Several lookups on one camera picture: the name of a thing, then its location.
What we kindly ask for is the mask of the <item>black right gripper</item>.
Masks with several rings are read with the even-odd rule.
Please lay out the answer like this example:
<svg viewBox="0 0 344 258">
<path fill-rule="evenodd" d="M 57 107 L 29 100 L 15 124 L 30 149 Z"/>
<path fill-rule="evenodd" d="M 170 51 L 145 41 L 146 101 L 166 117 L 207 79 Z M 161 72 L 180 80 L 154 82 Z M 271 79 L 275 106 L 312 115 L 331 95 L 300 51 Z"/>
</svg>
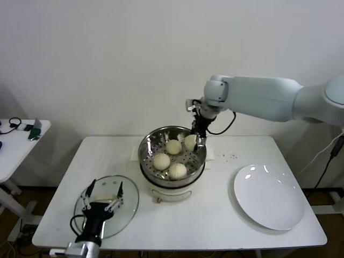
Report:
<svg viewBox="0 0 344 258">
<path fill-rule="evenodd" d="M 213 121 L 215 121 L 215 118 L 208 119 L 203 117 L 202 115 L 194 115 L 194 121 L 192 122 L 190 131 L 190 134 L 196 134 L 195 146 L 193 148 L 194 152 L 199 151 L 200 149 L 205 147 L 206 131 Z"/>
</svg>

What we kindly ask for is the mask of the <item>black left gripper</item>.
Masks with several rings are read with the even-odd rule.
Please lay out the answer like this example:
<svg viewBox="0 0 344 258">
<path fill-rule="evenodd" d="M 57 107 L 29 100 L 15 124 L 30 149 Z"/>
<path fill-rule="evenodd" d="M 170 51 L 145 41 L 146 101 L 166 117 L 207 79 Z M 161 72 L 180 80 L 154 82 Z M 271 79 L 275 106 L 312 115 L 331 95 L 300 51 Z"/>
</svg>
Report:
<svg viewBox="0 0 344 258">
<path fill-rule="evenodd" d="M 84 193 L 81 194 L 83 203 L 82 215 L 86 217 L 86 223 L 83 232 L 76 237 L 75 242 L 93 242 L 97 245 L 102 244 L 101 232 L 103 224 L 106 220 L 113 217 L 114 213 L 123 205 L 123 182 L 121 182 L 116 198 L 107 205 L 106 203 L 91 202 L 90 196 L 94 189 L 96 179 L 87 187 Z"/>
</svg>

